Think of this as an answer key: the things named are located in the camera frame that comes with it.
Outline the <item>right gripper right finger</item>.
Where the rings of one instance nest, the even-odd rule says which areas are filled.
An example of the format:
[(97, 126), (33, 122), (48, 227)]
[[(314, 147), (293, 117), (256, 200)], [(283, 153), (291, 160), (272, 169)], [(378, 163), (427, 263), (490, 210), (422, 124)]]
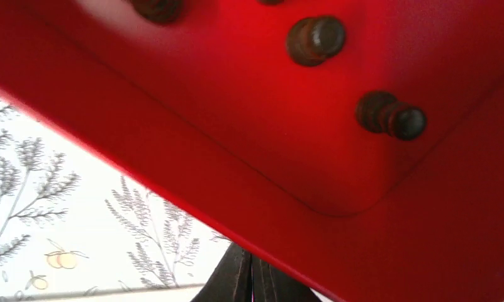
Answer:
[(321, 302), (308, 286), (256, 256), (252, 256), (252, 277), (253, 301)]

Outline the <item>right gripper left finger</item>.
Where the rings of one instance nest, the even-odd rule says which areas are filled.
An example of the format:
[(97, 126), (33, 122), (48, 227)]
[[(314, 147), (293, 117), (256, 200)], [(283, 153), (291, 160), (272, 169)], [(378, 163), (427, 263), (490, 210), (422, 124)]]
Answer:
[(252, 256), (231, 243), (192, 302), (251, 302)]

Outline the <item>red plastic tray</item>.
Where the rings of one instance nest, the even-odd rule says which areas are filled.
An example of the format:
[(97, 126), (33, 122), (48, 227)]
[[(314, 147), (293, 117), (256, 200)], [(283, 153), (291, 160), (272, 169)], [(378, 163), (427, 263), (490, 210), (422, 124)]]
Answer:
[[(294, 63), (321, 15), (344, 47)], [(0, 95), (335, 301), (504, 300), (504, 1), (0, 1)]]

